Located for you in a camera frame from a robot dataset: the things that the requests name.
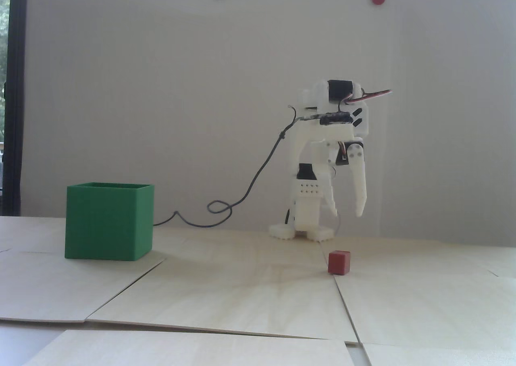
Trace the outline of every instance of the white wall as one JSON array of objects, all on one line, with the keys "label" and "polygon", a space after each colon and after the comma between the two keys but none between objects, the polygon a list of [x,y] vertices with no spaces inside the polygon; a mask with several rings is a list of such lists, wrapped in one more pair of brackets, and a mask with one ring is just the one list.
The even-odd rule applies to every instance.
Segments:
[{"label": "white wall", "polygon": [[[156,185],[156,220],[176,209],[220,219],[205,204],[243,195],[298,88],[321,78],[389,87],[390,10],[369,0],[29,0],[23,214],[64,216],[67,185],[120,181]],[[378,234],[387,103],[370,105],[362,219],[348,171],[335,180],[342,232]],[[282,222],[287,145],[225,227]]]},{"label": "white wall", "polygon": [[381,234],[516,246],[516,0],[392,0]]},{"label": "white wall", "polygon": [[[24,215],[66,186],[156,184],[155,218],[214,222],[291,119],[297,88],[368,90],[368,203],[342,233],[516,245],[515,0],[29,0]],[[284,218],[287,142],[228,228]],[[325,222],[334,222],[325,217]]]}]

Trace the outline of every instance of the humanoid robot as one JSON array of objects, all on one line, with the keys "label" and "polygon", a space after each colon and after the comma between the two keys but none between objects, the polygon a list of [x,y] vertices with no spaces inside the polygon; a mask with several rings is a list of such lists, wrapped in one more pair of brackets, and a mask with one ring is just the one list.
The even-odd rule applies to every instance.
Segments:
[{"label": "humanoid robot", "polygon": [[[285,224],[270,226],[270,235],[293,239],[296,232],[306,232],[313,241],[334,237],[333,229],[319,225],[319,214],[324,200],[337,216],[331,182],[335,166],[351,168],[356,216],[362,215],[367,199],[363,137],[369,131],[365,100],[389,92],[365,93],[360,84],[344,80],[320,81],[300,91],[298,107],[304,115],[298,118],[291,144],[289,213]],[[307,143],[311,163],[299,163]]]}]

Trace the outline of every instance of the tree foliage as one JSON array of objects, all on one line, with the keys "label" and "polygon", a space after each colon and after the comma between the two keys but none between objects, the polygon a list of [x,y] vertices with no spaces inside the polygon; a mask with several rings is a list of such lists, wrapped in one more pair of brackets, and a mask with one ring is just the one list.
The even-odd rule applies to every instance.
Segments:
[{"label": "tree foliage", "polygon": [[5,100],[4,84],[7,75],[7,33],[11,0],[0,0],[0,141],[4,141]]}]

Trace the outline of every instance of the black cable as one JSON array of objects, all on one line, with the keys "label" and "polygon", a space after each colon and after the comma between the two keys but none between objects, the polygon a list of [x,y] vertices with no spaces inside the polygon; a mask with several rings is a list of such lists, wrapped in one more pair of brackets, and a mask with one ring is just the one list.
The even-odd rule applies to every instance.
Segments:
[{"label": "black cable", "polygon": [[[278,147],[280,141],[282,141],[283,139],[285,139],[285,134],[286,132],[292,128],[292,126],[298,121],[298,117],[297,117],[297,112],[295,110],[295,108],[293,106],[289,106],[289,108],[292,108],[293,109],[293,119],[292,119],[292,122],[286,126],[281,132],[280,132],[280,135],[278,136],[278,140],[276,140],[276,143],[274,144],[273,146],[273,149],[269,152],[269,156],[267,156],[265,162],[263,162],[262,166],[258,169],[258,171],[256,172],[256,174],[254,175],[254,178],[253,180],[251,181],[251,183],[249,184],[249,187],[247,188],[247,191],[246,193],[243,195],[242,198],[240,198],[237,202],[235,202],[234,204],[229,204],[227,202],[224,202],[222,200],[214,200],[214,201],[211,201],[210,203],[208,203],[208,205],[206,205],[206,209],[208,209],[208,211],[212,214],[220,214],[220,213],[224,213],[225,211],[228,211],[229,210],[229,214],[227,215],[227,217],[225,219],[223,219],[222,221],[219,221],[215,224],[210,224],[210,225],[199,225],[199,224],[194,224],[192,222],[188,222],[186,221],[186,219],[183,218],[183,216],[179,213],[179,211],[175,211],[173,213],[173,215],[171,215],[168,219],[166,219],[165,221],[162,221],[162,222],[159,222],[157,224],[154,224],[154,226],[160,226],[162,224],[165,224],[167,222],[169,222],[171,219],[173,219],[176,215],[182,219],[182,221],[184,223],[186,223],[187,225],[190,225],[190,226],[194,226],[195,228],[213,228],[214,226],[218,226],[224,222],[226,222],[229,217],[231,217],[233,215],[233,208],[239,204],[241,204],[246,198],[247,196],[249,195],[249,193],[251,192],[251,189],[254,185],[254,182],[256,182],[258,176],[260,175],[260,173],[262,172],[262,170],[265,168],[265,166],[267,165],[267,163],[269,163],[270,159],[273,157],[273,154],[274,152],[276,151],[276,148]],[[219,210],[213,210],[212,209],[212,206],[214,204],[223,204],[225,207],[223,207],[222,209],[219,209]]]}]

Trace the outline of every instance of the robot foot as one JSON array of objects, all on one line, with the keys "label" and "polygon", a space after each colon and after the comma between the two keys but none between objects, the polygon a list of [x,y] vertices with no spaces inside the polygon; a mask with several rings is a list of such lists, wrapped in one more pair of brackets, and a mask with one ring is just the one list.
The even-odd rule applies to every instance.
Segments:
[{"label": "robot foot", "polygon": [[269,235],[277,239],[293,239],[295,237],[295,230],[287,224],[271,225],[269,226]]},{"label": "robot foot", "polygon": [[333,239],[335,232],[333,229],[327,228],[326,226],[318,226],[315,229],[308,230],[306,232],[306,238],[312,241],[326,241],[327,239]]}]

